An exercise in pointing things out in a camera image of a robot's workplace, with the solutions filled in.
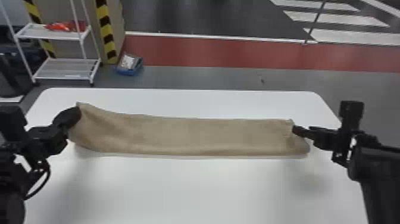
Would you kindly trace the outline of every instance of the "red floor stripe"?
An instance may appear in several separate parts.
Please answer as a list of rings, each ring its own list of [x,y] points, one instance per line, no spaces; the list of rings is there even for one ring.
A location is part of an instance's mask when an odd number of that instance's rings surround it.
[[[126,36],[149,66],[400,72],[400,47]]]

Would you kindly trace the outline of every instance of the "towel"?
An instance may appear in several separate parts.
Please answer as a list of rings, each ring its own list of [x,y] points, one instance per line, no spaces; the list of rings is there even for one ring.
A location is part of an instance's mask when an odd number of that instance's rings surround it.
[[[121,114],[77,103],[77,145],[103,153],[201,156],[304,155],[310,146],[282,119],[196,119]]]

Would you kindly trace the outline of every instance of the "metal shelf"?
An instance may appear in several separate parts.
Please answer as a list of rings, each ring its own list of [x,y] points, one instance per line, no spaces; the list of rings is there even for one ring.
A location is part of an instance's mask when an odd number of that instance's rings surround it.
[[[80,32],[80,38],[78,32],[65,32],[57,30],[48,30],[43,24],[28,23],[22,28],[15,36],[19,39],[50,39],[50,40],[62,40],[62,41],[81,41],[92,30],[89,25],[86,27],[84,32]]]
[[[90,80],[100,65],[99,59],[47,58],[33,75],[35,79]]]

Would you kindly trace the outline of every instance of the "yellow and black striped post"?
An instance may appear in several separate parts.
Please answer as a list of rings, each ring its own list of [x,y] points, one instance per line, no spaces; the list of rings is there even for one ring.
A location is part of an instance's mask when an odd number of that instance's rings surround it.
[[[32,22],[42,24],[39,10],[33,3],[33,0],[24,0],[24,3]],[[49,53],[50,57],[55,58],[54,48],[51,45],[50,41],[47,39],[41,39],[41,40],[42,41],[40,42],[40,44],[42,45],[42,48],[44,48],[47,51],[47,53]]]
[[[107,0],[96,0],[96,14],[100,23],[100,34],[104,42],[104,51],[107,56],[107,63],[115,64],[118,60],[118,55],[115,50],[113,28],[111,27]]]

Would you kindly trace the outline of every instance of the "white table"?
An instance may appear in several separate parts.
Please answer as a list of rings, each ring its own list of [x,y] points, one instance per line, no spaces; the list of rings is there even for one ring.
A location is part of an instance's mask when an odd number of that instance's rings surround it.
[[[49,124],[76,101],[122,113],[339,126],[312,92],[77,88],[44,91],[29,126]],[[26,223],[367,223],[361,188],[330,155],[312,148],[302,159],[143,158],[70,142],[49,159],[52,177],[27,201]]]

